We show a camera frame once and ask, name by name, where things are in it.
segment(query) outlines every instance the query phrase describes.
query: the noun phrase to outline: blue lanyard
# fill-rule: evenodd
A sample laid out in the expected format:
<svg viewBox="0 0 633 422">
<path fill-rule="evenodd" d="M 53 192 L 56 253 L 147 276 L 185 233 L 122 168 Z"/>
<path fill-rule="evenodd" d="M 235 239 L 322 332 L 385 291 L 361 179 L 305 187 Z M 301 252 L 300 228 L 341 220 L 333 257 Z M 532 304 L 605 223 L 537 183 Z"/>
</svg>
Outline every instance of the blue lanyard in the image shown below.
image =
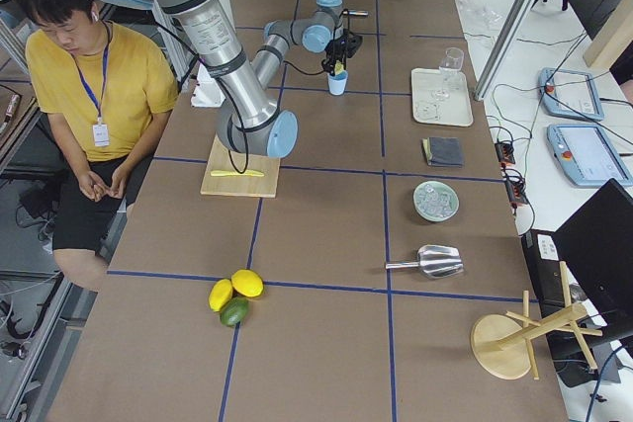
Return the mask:
<svg viewBox="0 0 633 422">
<path fill-rule="evenodd" d="M 110 40 L 111 40 L 110 29 L 108 29 L 107 26 L 106 26 L 106 31 L 108 32 L 108 43 L 106 44 L 106 49 L 103 50 L 103 58 L 101 61 L 103 84 L 101 85 L 101 98 L 99 100 L 97 100 L 95 93 L 92 91 L 92 88 L 86 81 L 86 78 L 84 78 L 83 73 L 81 72 L 81 68 L 79 68 L 79 63 L 77 63 L 77 58 L 75 58 L 74 56 L 72 57 L 72 59 L 75 60 L 75 66 L 77 67 L 77 72 L 79 73 L 79 79 L 81 80 L 81 85 L 83 86 L 83 89 L 86 91 L 86 94 L 90 98 L 90 101 L 92 101 L 92 104 L 94 104 L 95 108 L 97 108 L 97 121 L 99 124 L 101 123 L 101 104 L 103 103 L 103 95 L 106 91 L 106 79 L 108 77 L 108 53 L 110 52 Z"/>
</svg>

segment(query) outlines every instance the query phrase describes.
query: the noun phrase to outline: yellow t-shirt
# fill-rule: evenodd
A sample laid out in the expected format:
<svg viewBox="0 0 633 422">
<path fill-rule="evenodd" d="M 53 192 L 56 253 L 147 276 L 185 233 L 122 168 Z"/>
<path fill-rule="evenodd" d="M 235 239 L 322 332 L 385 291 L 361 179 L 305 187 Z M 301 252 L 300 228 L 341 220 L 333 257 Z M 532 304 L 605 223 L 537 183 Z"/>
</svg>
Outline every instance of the yellow t-shirt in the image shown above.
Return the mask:
<svg viewBox="0 0 633 422">
<path fill-rule="evenodd" d="M 44 32 L 32 34 L 26 56 L 40 109 L 62 113 L 91 162 L 130 153 L 151 122 L 151 115 L 171 111 L 178 96 L 173 73 L 160 48 L 148 37 L 109 24 L 112 31 L 106 89 L 101 102 L 110 144 L 97 147 L 92 126 L 97 108 L 81 84 L 77 65 L 97 100 L 103 84 L 103 54 L 72 56 Z"/>
</svg>

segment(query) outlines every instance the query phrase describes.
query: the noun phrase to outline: blue framed device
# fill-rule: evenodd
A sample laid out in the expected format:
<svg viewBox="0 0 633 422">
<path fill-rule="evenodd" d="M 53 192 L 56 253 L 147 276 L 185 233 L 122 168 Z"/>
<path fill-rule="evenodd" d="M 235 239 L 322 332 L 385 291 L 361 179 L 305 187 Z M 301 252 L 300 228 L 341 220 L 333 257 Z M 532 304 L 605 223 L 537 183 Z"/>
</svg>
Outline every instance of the blue framed device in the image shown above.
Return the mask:
<svg viewBox="0 0 633 422">
<path fill-rule="evenodd" d="M 559 118 L 602 121 L 604 110 L 595 89 L 593 76 L 590 73 L 569 69 L 554 71 L 554 68 L 543 68 L 538 78 L 543 105 L 548 114 Z M 554 87 L 549 95 L 543 90 L 546 84 Z"/>
<path fill-rule="evenodd" d="M 548 126 L 547 138 L 563 172 L 575 185 L 599 188 L 611 178 L 624 187 L 633 185 L 631 172 L 600 126 Z"/>
</svg>

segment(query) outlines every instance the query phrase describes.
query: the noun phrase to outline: computer monitor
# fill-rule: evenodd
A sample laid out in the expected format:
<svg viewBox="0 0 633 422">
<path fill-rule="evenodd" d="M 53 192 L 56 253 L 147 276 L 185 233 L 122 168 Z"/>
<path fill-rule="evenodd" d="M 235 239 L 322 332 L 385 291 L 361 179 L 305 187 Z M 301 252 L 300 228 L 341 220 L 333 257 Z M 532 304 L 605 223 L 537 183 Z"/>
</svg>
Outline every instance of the computer monitor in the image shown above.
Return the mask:
<svg viewBox="0 0 633 422">
<path fill-rule="evenodd" d="M 552 236 L 560 259 L 607 322 L 601 337 L 633 344 L 633 198 L 614 179 L 606 182 Z M 580 348 L 575 339 L 548 338 L 554 359 Z"/>
</svg>

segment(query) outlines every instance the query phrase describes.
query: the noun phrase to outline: metal scoop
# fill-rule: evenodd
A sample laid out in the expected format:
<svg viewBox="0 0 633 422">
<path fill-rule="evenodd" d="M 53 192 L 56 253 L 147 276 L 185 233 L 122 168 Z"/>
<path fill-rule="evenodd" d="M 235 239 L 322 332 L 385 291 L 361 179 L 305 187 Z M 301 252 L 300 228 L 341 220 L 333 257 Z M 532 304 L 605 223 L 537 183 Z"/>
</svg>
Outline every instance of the metal scoop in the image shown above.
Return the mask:
<svg viewBox="0 0 633 422">
<path fill-rule="evenodd" d="M 429 279 L 441 279 L 464 272 L 464 263 L 455 247 L 427 244 L 417 251 L 417 261 L 386 262 L 385 269 L 418 267 Z"/>
</svg>

